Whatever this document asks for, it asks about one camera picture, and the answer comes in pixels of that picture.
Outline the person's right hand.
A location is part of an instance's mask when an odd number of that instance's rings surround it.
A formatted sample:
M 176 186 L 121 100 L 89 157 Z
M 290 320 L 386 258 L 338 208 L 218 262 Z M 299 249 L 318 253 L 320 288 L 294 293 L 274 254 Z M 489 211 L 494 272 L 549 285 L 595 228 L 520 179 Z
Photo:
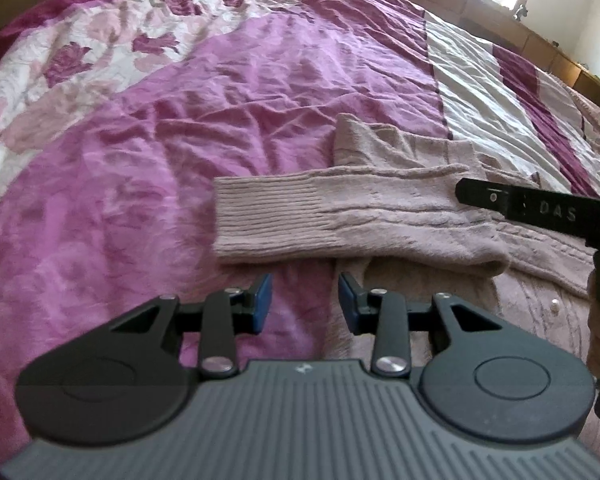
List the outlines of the person's right hand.
M 588 296 L 591 300 L 588 311 L 588 328 L 590 329 L 590 345 L 586 366 L 596 379 L 600 379 L 600 302 L 597 299 L 596 272 L 588 277 Z

